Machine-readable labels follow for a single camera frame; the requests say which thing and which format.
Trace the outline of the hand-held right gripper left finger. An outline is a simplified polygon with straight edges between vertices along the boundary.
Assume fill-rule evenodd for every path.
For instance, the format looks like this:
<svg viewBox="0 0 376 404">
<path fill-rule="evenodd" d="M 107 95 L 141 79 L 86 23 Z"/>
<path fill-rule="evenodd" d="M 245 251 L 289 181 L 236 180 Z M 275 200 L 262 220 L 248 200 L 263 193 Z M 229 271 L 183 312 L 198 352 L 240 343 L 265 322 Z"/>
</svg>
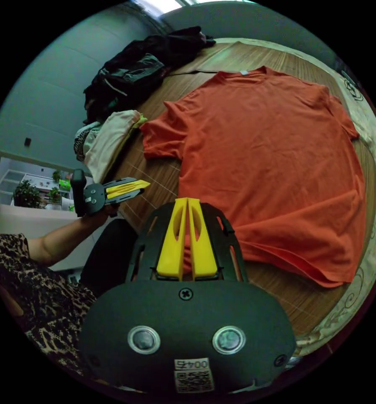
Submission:
<svg viewBox="0 0 376 404">
<path fill-rule="evenodd" d="M 185 251 L 187 198 L 175 200 L 156 271 L 160 277 L 182 280 Z"/>
</svg>

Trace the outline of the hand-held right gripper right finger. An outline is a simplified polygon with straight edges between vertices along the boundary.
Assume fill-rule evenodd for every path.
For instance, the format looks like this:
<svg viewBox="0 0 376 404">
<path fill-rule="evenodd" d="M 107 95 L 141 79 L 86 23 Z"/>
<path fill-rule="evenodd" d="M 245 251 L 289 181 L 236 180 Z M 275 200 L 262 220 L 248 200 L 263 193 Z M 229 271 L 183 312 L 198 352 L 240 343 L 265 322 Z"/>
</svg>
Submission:
<svg viewBox="0 0 376 404">
<path fill-rule="evenodd" d="M 214 278 L 218 268 L 199 199 L 188 199 L 188 216 L 193 279 Z"/>
</svg>

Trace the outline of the person's left hand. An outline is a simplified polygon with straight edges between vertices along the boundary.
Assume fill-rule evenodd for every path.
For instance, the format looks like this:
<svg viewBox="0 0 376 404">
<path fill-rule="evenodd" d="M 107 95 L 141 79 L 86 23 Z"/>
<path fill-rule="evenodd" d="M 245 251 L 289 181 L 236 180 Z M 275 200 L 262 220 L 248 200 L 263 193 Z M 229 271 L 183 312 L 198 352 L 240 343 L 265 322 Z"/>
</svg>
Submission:
<svg viewBox="0 0 376 404">
<path fill-rule="evenodd" d="M 108 218 L 116 217 L 118 215 L 118 210 L 119 204 L 105 205 L 100 211 L 91 215 L 83 216 L 81 221 L 84 225 L 97 228 L 102 226 Z"/>
</svg>

